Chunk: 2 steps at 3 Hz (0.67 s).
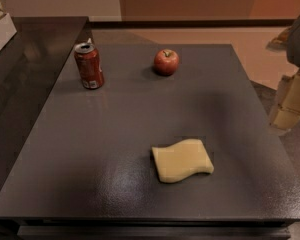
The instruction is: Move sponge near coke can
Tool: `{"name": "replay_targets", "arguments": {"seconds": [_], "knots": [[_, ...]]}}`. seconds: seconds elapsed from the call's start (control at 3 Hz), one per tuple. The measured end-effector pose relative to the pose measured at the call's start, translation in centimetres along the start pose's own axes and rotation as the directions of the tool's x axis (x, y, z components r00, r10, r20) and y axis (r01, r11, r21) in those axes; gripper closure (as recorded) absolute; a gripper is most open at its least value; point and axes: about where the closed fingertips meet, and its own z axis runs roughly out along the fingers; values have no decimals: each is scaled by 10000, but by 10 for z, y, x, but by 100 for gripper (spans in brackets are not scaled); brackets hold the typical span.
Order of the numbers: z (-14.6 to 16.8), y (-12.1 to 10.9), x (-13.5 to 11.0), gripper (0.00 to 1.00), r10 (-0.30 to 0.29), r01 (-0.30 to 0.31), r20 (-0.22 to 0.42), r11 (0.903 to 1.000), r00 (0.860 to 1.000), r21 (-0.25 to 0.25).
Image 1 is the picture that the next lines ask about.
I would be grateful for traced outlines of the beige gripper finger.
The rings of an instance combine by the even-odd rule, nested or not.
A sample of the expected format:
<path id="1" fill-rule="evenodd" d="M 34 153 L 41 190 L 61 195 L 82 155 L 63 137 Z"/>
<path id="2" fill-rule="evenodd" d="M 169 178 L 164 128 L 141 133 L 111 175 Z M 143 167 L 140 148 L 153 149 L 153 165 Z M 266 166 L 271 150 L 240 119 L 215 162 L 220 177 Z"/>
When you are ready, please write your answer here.
<path id="1" fill-rule="evenodd" d="M 270 126 L 289 131 L 300 121 L 300 70 L 293 76 L 283 75 L 269 113 Z"/>

